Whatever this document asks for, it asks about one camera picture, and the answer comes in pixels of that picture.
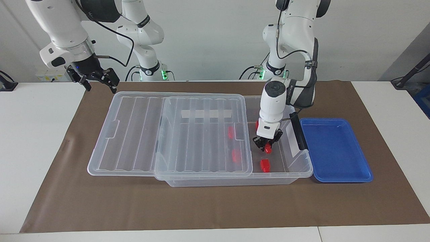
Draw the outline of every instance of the white table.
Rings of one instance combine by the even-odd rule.
[[[353,82],[376,126],[430,213],[430,121],[406,91]],[[233,230],[18,233],[84,89],[74,83],[21,83],[0,93],[0,241],[423,241],[430,224]]]

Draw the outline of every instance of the blue plastic lid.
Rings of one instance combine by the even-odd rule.
[[[365,183],[373,174],[350,124],[341,118],[300,120],[313,174],[325,183]]]

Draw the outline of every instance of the gray wall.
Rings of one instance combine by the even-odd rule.
[[[380,81],[389,81],[406,75],[415,67],[428,53],[430,53],[430,23],[406,48],[400,57],[379,78]],[[430,68],[417,73],[409,81],[430,82]]]
[[[145,0],[151,19],[166,34],[156,45],[159,59],[179,80],[231,80],[268,52],[261,33],[275,23],[274,0]],[[0,68],[21,81],[35,81],[35,65],[43,65],[38,50],[49,42],[24,0],[0,0]],[[319,80],[376,81],[430,22],[429,0],[334,0],[317,19]],[[111,28],[126,23],[107,24]],[[125,60],[128,49],[116,36],[93,22],[83,22],[96,53]],[[120,77],[129,68],[111,60]],[[290,77],[300,79],[303,60],[292,56]]]

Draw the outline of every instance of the green light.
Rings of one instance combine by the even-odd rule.
[[[264,79],[264,73],[265,73],[265,72],[266,72],[265,70],[261,70],[260,75],[258,76],[258,78],[259,78],[260,80],[263,80],[263,79]]]
[[[166,71],[164,71],[164,70],[161,70],[161,75],[163,75],[163,80],[167,80],[167,78],[169,78],[169,77],[167,76]]]

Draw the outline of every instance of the brown table surface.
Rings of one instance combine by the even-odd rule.
[[[261,95],[263,85],[157,82],[118,89]],[[350,82],[318,82],[315,105],[300,117],[346,119],[373,172],[370,183],[311,177],[284,186],[172,188],[153,177],[93,177],[86,167],[111,100],[102,84],[85,93],[21,232],[430,223]]]

